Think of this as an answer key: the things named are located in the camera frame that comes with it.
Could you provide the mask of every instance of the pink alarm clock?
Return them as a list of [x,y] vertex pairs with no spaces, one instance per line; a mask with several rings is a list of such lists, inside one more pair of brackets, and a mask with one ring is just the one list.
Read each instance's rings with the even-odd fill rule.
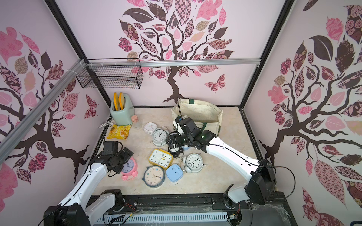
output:
[[137,163],[133,157],[131,157],[130,160],[123,165],[121,173],[123,174],[122,180],[133,180],[138,175]]

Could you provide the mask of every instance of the white alarm clock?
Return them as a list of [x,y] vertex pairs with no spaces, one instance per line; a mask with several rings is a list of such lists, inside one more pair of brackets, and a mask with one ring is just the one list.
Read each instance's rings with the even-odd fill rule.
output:
[[158,147],[166,145],[166,139],[168,136],[168,130],[157,128],[152,134],[152,142]]
[[184,156],[182,162],[185,164],[185,171],[197,173],[202,170],[203,161],[199,154],[191,154],[187,158]]
[[149,122],[143,127],[143,131],[148,135],[152,135],[154,131],[157,129],[157,125],[155,123]]

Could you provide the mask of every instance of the yellow alarm clock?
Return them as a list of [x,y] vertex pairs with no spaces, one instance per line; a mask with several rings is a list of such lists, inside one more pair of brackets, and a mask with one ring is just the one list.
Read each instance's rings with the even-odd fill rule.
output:
[[172,164],[173,157],[167,151],[162,149],[155,149],[148,158],[148,161],[152,165],[160,166],[166,170]]

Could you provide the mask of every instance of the ventilation grille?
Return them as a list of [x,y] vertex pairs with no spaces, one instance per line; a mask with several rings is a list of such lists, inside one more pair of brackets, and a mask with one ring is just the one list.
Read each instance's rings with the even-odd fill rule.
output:
[[[104,216],[104,222],[109,223],[112,219],[121,216],[113,214]],[[123,222],[128,215],[124,215],[115,222]],[[179,222],[217,222],[227,221],[227,213],[160,213],[160,214],[136,214],[127,223],[179,223]],[[103,218],[99,218],[95,225],[104,225]]]

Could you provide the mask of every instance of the cork stopper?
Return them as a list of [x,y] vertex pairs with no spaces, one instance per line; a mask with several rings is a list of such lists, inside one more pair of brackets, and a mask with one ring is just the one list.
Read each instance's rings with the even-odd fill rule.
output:
[[138,116],[137,115],[132,116],[131,120],[132,120],[133,123],[138,122]]

